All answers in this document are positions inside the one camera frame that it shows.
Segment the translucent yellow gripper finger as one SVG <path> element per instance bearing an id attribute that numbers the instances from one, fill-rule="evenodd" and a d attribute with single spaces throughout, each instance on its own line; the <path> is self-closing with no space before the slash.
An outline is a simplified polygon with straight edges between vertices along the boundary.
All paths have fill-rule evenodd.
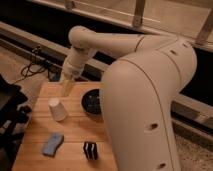
<path id="1" fill-rule="evenodd" d="M 67 79 L 65 76 L 62 76 L 60 79 L 60 85 L 61 95 L 68 96 L 75 85 L 75 81 L 73 79 Z"/>

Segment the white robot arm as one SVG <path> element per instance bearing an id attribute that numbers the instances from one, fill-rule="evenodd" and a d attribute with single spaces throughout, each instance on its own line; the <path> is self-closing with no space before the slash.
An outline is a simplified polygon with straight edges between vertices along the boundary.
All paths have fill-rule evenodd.
<path id="1" fill-rule="evenodd" d="M 118 171 L 181 171 L 171 103 L 196 71 L 190 43 L 178 36 L 97 33 L 83 26 L 73 27 L 68 38 L 63 81 L 79 77 L 97 52 L 115 59 L 102 76 L 100 103 Z"/>

